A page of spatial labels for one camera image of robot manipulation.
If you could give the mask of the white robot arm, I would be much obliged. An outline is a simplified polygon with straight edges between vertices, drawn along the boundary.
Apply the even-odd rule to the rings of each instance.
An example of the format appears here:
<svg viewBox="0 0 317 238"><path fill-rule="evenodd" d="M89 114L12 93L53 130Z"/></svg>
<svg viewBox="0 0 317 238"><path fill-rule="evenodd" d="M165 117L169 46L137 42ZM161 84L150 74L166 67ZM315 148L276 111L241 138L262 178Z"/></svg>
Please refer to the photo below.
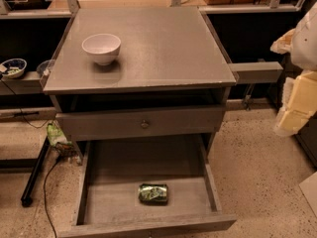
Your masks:
<svg viewBox="0 0 317 238"><path fill-rule="evenodd" d="M295 78L287 77L282 89L273 131L280 137L297 134L317 112L317 3L294 29L270 47L274 53L290 54L293 65L302 69Z"/></svg>

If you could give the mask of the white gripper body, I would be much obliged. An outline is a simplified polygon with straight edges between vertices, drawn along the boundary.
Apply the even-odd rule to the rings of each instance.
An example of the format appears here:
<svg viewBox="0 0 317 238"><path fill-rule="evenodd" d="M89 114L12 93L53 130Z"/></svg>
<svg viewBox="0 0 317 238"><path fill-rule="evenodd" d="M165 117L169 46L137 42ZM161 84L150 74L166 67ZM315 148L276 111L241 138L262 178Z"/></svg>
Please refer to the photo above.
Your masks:
<svg viewBox="0 0 317 238"><path fill-rule="evenodd" d="M272 43L270 50L281 55L289 53L294 32L294 29L287 31L284 35Z"/></svg>

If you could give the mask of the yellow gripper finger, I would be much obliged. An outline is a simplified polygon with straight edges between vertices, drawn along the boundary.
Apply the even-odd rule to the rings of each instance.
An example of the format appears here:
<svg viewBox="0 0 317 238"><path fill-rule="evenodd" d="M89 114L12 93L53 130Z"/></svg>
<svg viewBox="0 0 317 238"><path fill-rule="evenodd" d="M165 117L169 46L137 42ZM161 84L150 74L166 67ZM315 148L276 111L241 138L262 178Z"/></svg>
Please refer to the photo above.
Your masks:
<svg viewBox="0 0 317 238"><path fill-rule="evenodd" d="M298 112L281 107L276 115L273 131L280 137L295 135L308 122L308 118Z"/></svg>
<svg viewBox="0 0 317 238"><path fill-rule="evenodd" d="M288 77L284 93L288 110L314 115L317 112L317 72L303 70L296 78Z"/></svg>

